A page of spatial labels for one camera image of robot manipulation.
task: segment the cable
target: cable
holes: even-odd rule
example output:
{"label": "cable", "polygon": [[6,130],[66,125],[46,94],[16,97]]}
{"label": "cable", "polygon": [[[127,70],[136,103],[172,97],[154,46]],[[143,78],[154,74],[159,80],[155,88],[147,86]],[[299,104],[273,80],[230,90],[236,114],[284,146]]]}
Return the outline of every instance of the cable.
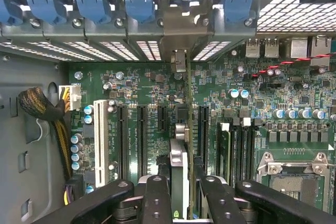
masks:
{"label": "cable", "polygon": [[66,108],[66,102],[62,98],[67,98],[70,104],[69,88],[62,89],[61,99],[56,106],[45,97],[40,87],[30,88],[19,94],[18,100],[22,109],[29,115],[48,121],[53,126],[58,148],[61,156],[63,174],[65,181],[69,180],[72,176],[71,161],[70,161],[70,146],[68,130],[63,119]]}

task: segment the yellow wire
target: yellow wire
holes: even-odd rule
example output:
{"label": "yellow wire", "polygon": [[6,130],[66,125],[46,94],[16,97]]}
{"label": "yellow wire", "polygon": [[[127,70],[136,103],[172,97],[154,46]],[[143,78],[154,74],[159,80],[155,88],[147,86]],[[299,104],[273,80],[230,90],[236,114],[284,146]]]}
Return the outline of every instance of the yellow wire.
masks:
{"label": "yellow wire", "polygon": [[64,191],[64,204],[67,206],[69,204],[68,198],[67,198],[67,191]]}

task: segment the black pcie slot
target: black pcie slot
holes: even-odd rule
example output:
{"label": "black pcie slot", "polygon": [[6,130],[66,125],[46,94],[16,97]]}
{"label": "black pcie slot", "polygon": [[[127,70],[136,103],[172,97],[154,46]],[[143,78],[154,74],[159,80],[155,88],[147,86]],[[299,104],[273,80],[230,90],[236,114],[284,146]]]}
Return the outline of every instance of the black pcie slot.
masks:
{"label": "black pcie slot", "polygon": [[209,106],[198,107],[198,153],[203,158],[204,170],[207,174],[209,158]]}
{"label": "black pcie slot", "polygon": [[158,117],[157,126],[159,132],[164,132],[167,130],[167,106],[157,106],[158,107]]}
{"label": "black pcie slot", "polygon": [[138,177],[147,175],[147,105],[138,105]]}
{"label": "black pcie slot", "polygon": [[129,153],[128,153],[128,109],[126,105],[117,107],[117,134],[119,141],[118,176],[128,179],[129,176]]}

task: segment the capacitor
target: capacitor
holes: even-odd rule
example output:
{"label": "capacitor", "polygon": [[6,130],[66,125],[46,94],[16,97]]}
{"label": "capacitor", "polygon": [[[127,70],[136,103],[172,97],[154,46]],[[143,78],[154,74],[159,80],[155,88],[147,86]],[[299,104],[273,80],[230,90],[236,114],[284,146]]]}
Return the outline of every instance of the capacitor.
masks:
{"label": "capacitor", "polygon": [[239,89],[238,92],[241,98],[244,98],[244,99],[248,98],[249,92],[246,89]]}
{"label": "capacitor", "polygon": [[300,118],[309,118],[309,110],[299,110],[298,116]]}
{"label": "capacitor", "polygon": [[117,106],[117,101],[116,100],[110,100],[109,101],[109,106]]}
{"label": "capacitor", "polygon": [[123,72],[117,72],[117,73],[115,73],[115,75],[116,75],[116,79],[117,80],[122,80],[122,79],[124,79],[124,73]]}
{"label": "capacitor", "polygon": [[273,76],[273,74],[274,74],[274,70],[273,70],[273,69],[267,69],[266,74],[267,74],[268,76]]}
{"label": "capacitor", "polygon": [[313,111],[313,118],[315,119],[324,119],[324,112],[321,110],[314,110]]}
{"label": "capacitor", "polygon": [[279,76],[279,75],[281,75],[282,74],[282,71],[280,70],[280,69],[276,69],[276,70],[274,70],[274,75],[275,76]]}
{"label": "capacitor", "polygon": [[89,194],[89,193],[91,193],[91,192],[93,192],[95,189],[93,188],[93,186],[87,186],[87,188],[85,189],[85,192],[87,193],[87,194]]}
{"label": "capacitor", "polygon": [[317,69],[310,70],[309,73],[311,76],[317,76],[318,74],[323,74],[326,71],[327,71],[326,68],[317,68]]}
{"label": "capacitor", "polygon": [[112,89],[112,83],[111,82],[105,82],[104,85],[103,85],[103,89],[105,90],[109,90],[109,89]]}
{"label": "capacitor", "polygon": [[283,110],[273,110],[272,115],[278,119],[283,118]]}
{"label": "capacitor", "polygon": [[116,161],[112,161],[112,163],[109,165],[109,170],[114,170],[118,167],[118,163]]}
{"label": "capacitor", "polygon": [[108,107],[107,108],[107,112],[109,112],[109,113],[116,113],[116,111],[117,111],[117,107],[116,106]]}
{"label": "capacitor", "polygon": [[71,155],[71,160],[74,162],[79,161],[81,158],[83,157],[83,152],[77,152],[77,153],[73,153]]}
{"label": "capacitor", "polygon": [[72,144],[78,144],[79,142],[82,141],[82,139],[83,139],[82,135],[79,133],[76,133],[70,138],[70,141]]}
{"label": "capacitor", "polygon": [[91,115],[93,113],[93,105],[88,105],[84,108],[85,115]]}
{"label": "capacitor", "polygon": [[233,69],[233,73],[243,73],[244,72],[244,67],[243,66],[238,66]]}
{"label": "capacitor", "polygon": [[285,116],[286,116],[288,119],[295,119],[295,117],[296,117],[295,110],[286,110],[286,111],[285,111]]}
{"label": "capacitor", "polygon": [[232,98],[237,98],[239,96],[239,91],[236,89],[230,89],[228,93]]}
{"label": "capacitor", "polygon": [[71,165],[71,168],[73,170],[79,170],[79,168],[81,168],[83,166],[83,161],[79,160],[78,162],[73,162]]}
{"label": "capacitor", "polygon": [[83,148],[83,145],[81,143],[78,143],[78,144],[74,144],[70,147],[70,150],[72,153],[77,153],[79,151],[81,151]]}
{"label": "capacitor", "polygon": [[86,115],[86,116],[84,117],[84,122],[85,122],[86,124],[91,124],[91,123],[93,122],[93,118],[92,118],[92,116],[90,116],[90,115]]}

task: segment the pci express slot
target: pci express slot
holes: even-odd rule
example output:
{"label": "pci express slot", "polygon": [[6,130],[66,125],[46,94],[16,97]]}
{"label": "pci express slot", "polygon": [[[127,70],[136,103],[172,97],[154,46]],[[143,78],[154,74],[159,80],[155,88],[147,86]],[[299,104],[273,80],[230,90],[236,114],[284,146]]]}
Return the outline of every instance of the pci express slot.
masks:
{"label": "pci express slot", "polygon": [[138,105],[137,118],[138,134],[138,177],[147,175],[147,126],[148,110],[147,105]]}
{"label": "pci express slot", "polygon": [[203,158],[204,171],[207,174],[209,160],[209,106],[198,106],[198,153]]}
{"label": "pci express slot", "polygon": [[128,152],[128,109],[126,105],[117,106],[117,136],[119,142],[118,177],[128,179],[129,152]]}
{"label": "pci express slot", "polygon": [[165,132],[167,130],[167,106],[157,106],[158,107],[158,117],[157,126],[159,132]]}
{"label": "pci express slot", "polygon": [[96,187],[102,187],[109,182],[109,153],[108,153],[108,124],[107,101],[93,102],[94,114],[94,170],[96,174]]}

